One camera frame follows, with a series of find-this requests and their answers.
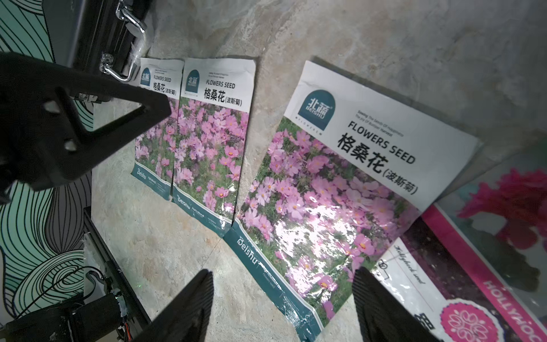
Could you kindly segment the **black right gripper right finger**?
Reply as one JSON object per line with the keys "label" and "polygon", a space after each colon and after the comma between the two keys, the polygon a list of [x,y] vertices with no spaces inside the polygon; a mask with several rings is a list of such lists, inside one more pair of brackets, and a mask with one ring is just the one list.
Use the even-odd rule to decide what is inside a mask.
{"label": "black right gripper right finger", "polygon": [[364,267],[352,292],[364,341],[436,341],[421,323]]}

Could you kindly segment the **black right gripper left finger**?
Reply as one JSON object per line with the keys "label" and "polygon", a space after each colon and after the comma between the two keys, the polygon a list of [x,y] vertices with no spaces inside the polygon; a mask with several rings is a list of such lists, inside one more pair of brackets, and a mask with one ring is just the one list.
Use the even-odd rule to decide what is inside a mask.
{"label": "black right gripper left finger", "polygon": [[213,299],[213,273],[203,269],[135,341],[204,341]]}

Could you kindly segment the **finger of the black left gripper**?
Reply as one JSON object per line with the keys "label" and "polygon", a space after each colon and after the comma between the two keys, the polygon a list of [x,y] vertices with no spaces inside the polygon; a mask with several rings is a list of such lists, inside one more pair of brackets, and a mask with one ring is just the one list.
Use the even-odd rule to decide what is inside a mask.
{"label": "finger of the black left gripper", "polygon": [[[71,93],[137,103],[87,131]],[[16,53],[1,53],[1,203],[16,181],[35,191],[67,185],[171,114],[166,95]]]}

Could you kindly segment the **pink cosmos seed packet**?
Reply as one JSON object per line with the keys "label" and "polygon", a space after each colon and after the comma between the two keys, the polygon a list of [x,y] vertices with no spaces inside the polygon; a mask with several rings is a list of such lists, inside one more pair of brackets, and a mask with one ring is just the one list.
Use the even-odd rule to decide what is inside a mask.
{"label": "pink cosmos seed packet", "polygon": [[235,216],[255,74],[245,58],[188,58],[183,69],[172,200],[220,237]]}
{"label": "pink cosmos seed packet", "polygon": [[314,341],[480,142],[307,61],[225,241]]}
{"label": "pink cosmos seed packet", "polygon": [[177,59],[141,58],[135,85],[166,95],[168,117],[135,140],[131,175],[165,200],[171,199],[177,149],[179,96],[185,62]]}

